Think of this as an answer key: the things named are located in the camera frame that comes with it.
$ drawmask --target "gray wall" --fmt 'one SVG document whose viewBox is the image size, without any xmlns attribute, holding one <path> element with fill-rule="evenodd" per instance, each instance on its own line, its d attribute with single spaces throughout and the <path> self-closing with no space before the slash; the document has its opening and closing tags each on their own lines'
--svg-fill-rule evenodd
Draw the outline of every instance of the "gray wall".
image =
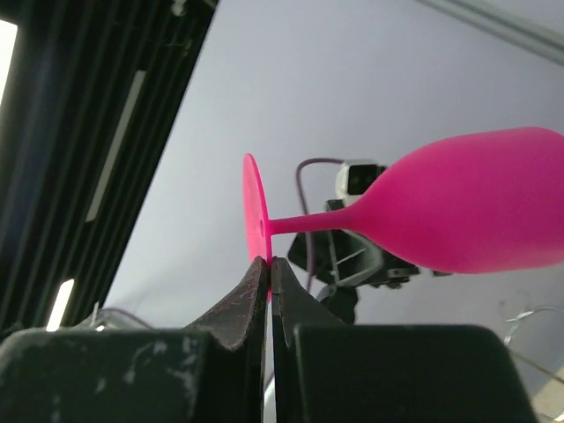
<svg viewBox="0 0 564 423">
<path fill-rule="evenodd" d="M 183 326 L 239 281 L 249 262 L 245 152 L 262 170 L 271 216 L 285 217 L 299 212 L 293 171 L 305 158 L 389 164 L 455 134 L 564 132 L 563 109 L 563 68 L 412 0 L 222 0 L 107 305 Z M 313 211 L 334 196 L 335 171 L 305 172 Z M 274 251 L 283 256 L 291 239 L 277 237 Z M 563 276 L 563 266 L 421 276 L 398 292 L 362 289 L 359 320 L 503 334 L 504 314 L 525 302 L 562 304 Z M 561 324 L 539 317 L 516 349 L 557 367 Z M 524 376 L 532 390 L 541 383 Z"/>
<path fill-rule="evenodd" d="M 564 2 L 561 0 L 487 0 L 487 2 L 553 31 L 561 33 L 564 30 Z"/>
</svg>

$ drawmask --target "pink plastic glass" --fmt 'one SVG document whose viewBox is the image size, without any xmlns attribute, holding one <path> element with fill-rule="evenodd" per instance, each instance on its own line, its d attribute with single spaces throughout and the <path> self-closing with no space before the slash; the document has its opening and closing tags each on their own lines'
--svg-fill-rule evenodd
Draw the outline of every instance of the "pink plastic glass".
<svg viewBox="0 0 564 423">
<path fill-rule="evenodd" d="M 348 229 L 437 271 L 484 273 L 564 261 L 564 137 L 541 128 L 452 137 L 408 154 L 339 211 L 269 219 L 254 158 L 243 163 L 249 257 L 271 237 Z"/>
</svg>

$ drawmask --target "ceiling light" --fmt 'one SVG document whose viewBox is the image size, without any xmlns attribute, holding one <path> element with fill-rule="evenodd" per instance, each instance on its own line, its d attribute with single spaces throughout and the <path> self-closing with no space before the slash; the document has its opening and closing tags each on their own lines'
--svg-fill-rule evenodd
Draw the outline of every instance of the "ceiling light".
<svg viewBox="0 0 564 423">
<path fill-rule="evenodd" d="M 131 83 L 130 93 L 125 100 L 125 106 L 123 106 L 122 116 L 115 129 L 114 138 L 112 139 L 112 144 L 109 147 L 108 156 L 106 157 L 106 162 L 102 168 L 102 173 L 100 174 L 100 179 L 98 180 L 98 185 L 94 191 L 94 196 L 92 202 L 90 203 L 90 209 L 86 214 L 86 223 L 92 222 L 98 216 L 98 210 L 104 197 L 104 192 L 108 186 L 109 177 L 114 169 L 115 160 L 117 159 L 117 153 L 120 151 L 122 146 L 123 137 L 125 137 L 125 132 L 130 124 L 131 115 L 133 115 L 133 109 L 137 103 L 137 98 L 139 93 L 141 93 L 141 86 L 145 80 L 144 70 L 138 70 L 133 77 L 133 82 Z"/>
<path fill-rule="evenodd" d="M 59 326 L 61 326 L 64 310 L 67 308 L 73 286 L 74 279 L 71 279 L 63 282 L 59 287 L 59 292 L 55 298 L 55 304 L 53 304 L 53 310 L 51 310 L 51 317 L 47 323 L 47 328 L 45 328 L 47 331 L 52 332 L 59 329 Z"/>
<path fill-rule="evenodd" d="M 8 78 L 16 33 L 18 33 L 17 26 L 0 20 L 0 102 L 2 102 L 4 87 Z"/>
</svg>

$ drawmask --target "wire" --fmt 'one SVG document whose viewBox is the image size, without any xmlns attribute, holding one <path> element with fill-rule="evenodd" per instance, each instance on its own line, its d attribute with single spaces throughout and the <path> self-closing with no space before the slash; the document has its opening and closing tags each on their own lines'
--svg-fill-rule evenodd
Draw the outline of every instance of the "wire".
<svg viewBox="0 0 564 423">
<path fill-rule="evenodd" d="M 145 320 L 137 317 L 136 315 L 130 313 L 129 311 L 123 310 L 122 308 L 114 308 L 114 307 L 101 308 L 97 312 L 97 317 L 100 316 L 100 315 L 103 315 L 104 312 L 117 313 L 119 315 L 124 315 L 127 318 L 129 318 L 130 320 L 132 320 L 133 322 L 136 322 L 136 323 L 140 324 L 141 326 L 145 326 L 146 329 L 155 329 L 153 326 L 151 326 Z"/>
<path fill-rule="evenodd" d="M 549 376 L 550 378 L 554 379 L 556 382 L 564 385 L 564 379 L 562 379 L 558 375 L 555 375 L 550 370 L 547 370 L 544 367 L 540 366 L 539 364 L 537 364 L 533 360 L 531 360 L 527 357 L 524 357 L 522 354 L 520 354 L 520 353 L 514 351 L 512 348 L 510 348 L 511 341 L 513 341 L 513 338 L 515 337 L 515 334 L 516 334 L 517 330 L 519 329 L 519 327 L 521 326 L 521 323 L 523 322 L 523 320 L 525 320 L 527 317 L 531 317 L 532 315 L 535 315 L 536 313 L 540 313 L 540 312 L 543 312 L 543 311 L 556 311 L 556 312 L 562 313 L 564 315 L 564 308 L 562 308 L 562 307 L 540 306 L 540 307 L 533 308 L 529 311 L 523 311 L 522 313 L 519 313 L 516 317 L 514 317 L 512 319 L 506 319 L 506 322 L 513 323 L 513 325 L 511 326 L 507 335 L 503 339 L 503 344 L 505 344 L 505 346 L 508 348 L 511 355 L 513 355 L 513 357 L 515 357 L 517 360 L 520 360 L 523 363 L 528 364 L 529 366 L 531 366 L 533 368 L 536 368 L 539 372 L 543 373 L 544 375 Z"/>
<path fill-rule="evenodd" d="M 327 157 L 315 157 L 313 159 L 307 159 L 302 161 L 298 167 L 296 167 L 296 189 L 298 190 L 298 197 L 300 199 L 301 212 L 304 215 L 309 214 L 308 201 L 306 200 L 306 194 L 304 192 L 303 183 L 301 181 L 301 171 L 304 167 L 309 165 L 315 165 L 319 163 L 329 163 L 334 165 L 342 165 L 345 161 L 342 159 L 332 159 Z M 306 232 L 306 252 L 307 252 L 307 265 L 306 271 L 308 272 L 308 278 L 306 279 L 306 291 L 311 292 L 311 288 L 315 276 L 315 244 L 314 235 L 311 232 Z"/>
<path fill-rule="evenodd" d="M 513 323 L 513 326 L 511 326 L 511 329 L 509 329 L 507 335 L 503 339 L 503 343 L 506 346 L 509 346 L 523 320 L 541 311 L 556 311 L 564 315 L 564 308 L 558 306 L 540 306 L 529 311 L 523 311 L 513 319 L 506 319 L 506 322 Z"/>
</svg>

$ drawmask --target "white mark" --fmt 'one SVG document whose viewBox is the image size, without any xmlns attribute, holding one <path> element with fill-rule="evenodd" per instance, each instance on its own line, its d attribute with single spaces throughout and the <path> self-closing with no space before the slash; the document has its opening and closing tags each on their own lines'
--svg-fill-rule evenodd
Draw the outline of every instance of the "white mark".
<svg viewBox="0 0 564 423">
<path fill-rule="evenodd" d="M 59 423 L 61 421 L 61 412 L 58 410 L 58 405 L 61 403 L 61 397 L 58 395 L 53 396 L 53 406 L 55 410 L 51 413 L 51 422 Z"/>
<path fill-rule="evenodd" d="M 192 354 L 192 355 L 189 355 L 188 357 L 186 357 L 186 359 L 183 360 L 181 364 L 183 366 L 190 366 L 190 365 L 194 364 L 195 362 L 196 362 L 196 355 Z"/>
<path fill-rule="evenodd" d="M 155 346 L 152 348 L 152 355 L 162 354 L 167 351 L 167 344 L 164 341 L 155 342 Z"/>
<path fill-rule="evenodd" d="M 123 381 L 129 384 L 132 384 L 135 381 L 135 366 L 137 364 L 137 360 L 139 358 L 139 356 L 144 353 L 145 351 L 147 351 L 149 348 L 151 348 L 153 345 L 152 342 L 150 342 L 147 345 L 143 345 L 141 348 L 138 348 L 135 353 L 133 354 L 133 359 L 131 360 L 131 366 L 129 368 L 129 370 L 127 372 L 125 372 L 125 375 L 123 375 Z"/>
<path fill-rule="evenodd" d="M 190 338 L 183 338 L 182 339 L 182 350 L 185 353 L 189 353 L 191 350 Z"/>
<path fill-rule="evenodd" d="M 94 391 L 94 394 L 100 394 L 105 388 L 106 388 L 106 379 L 101 377 L 98 380 L 98 385 L 96 385 L 96 390 Z"/>
<path fill-rule="evenodd" d="M 125 375 L 123 375 L 123 381 L 131 385 L 135 381 L 135 369 L 130 368 Z"/>
<path fill-rule="evenodd" d="M 167 368 L 167 373 L 182 381 L 182 385 L 185 389 L 184 395 L 187 399 L 191 399 L 194 389 L 194 376 L 192 373 L 190 371 L 181 372 L 179 370 L 173 370 L 172 368 Z"/>
</svg>

